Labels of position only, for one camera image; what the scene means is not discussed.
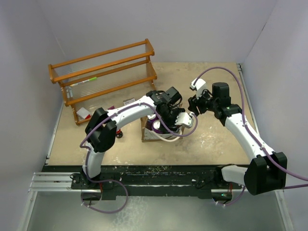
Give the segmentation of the purple soda can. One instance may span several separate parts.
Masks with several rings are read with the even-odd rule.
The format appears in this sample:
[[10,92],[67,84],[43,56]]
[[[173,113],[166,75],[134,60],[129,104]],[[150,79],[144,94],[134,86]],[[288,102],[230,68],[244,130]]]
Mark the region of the purple soda can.
[[156,120],[152,123],[152,131],[154,131],[157,134],[163,134],[164,132],[160,128],[161,122],[160,120]]
[[156,119],[156,114],[147,116],[147,119],[148,120],[155,120]]

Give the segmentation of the canvas bag with rope handles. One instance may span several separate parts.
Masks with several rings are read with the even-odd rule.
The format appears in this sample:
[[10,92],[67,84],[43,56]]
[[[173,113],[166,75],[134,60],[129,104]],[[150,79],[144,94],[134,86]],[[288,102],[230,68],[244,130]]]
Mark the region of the canvas bag with rope handles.
[[175,136],[169,133],[167,130],[164,130],[164,127],[160,125],[161,130],[164,132],[163,134],[157,134],[152,131],[152,123],[156,120],[159,120],[156,117],[155,120],[148,120],[147,116],[142,117],[141,119],[141,141],[142,142],[152,142],[152,141],[165,141],[165,142],[175,142],[181,137]]

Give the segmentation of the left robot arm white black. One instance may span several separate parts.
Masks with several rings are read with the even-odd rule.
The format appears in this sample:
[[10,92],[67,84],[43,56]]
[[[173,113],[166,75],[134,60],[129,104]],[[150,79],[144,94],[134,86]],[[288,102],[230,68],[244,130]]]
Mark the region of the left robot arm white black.
[[139,100],[117,109],[98,108],[86,126],[86,137],[80,148],[88,150],[83,165],[82,183],[89,189],[97,187],[104,154],[115,143],[117,132],[125,125],[145,116],[155,114],[170,133],[177,136],[180,126],[190,125],[190,116],[185,109],[174,104],[182,99],[180,93],[171,87],[167,91],[152,90]]

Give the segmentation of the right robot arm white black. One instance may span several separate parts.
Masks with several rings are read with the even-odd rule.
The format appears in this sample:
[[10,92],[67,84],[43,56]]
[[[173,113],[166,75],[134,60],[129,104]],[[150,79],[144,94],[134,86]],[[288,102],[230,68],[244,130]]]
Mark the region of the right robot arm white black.
[[229,85],[217,82],[209,91],[206,82],[199,79],[191,82],[190,89],[196,94],[188,99],[189,110],[197,116],[213,112],[215,118],[237,139],[250,160],[248,167],[219,166],[214,176],[215,185],[226,188],[231,182],[237,183],[245,186],[252,195],[284,188],[286,173],[278,167],[287,167],[286,155],[275,152],[253,130],[240,106],[232,104]]

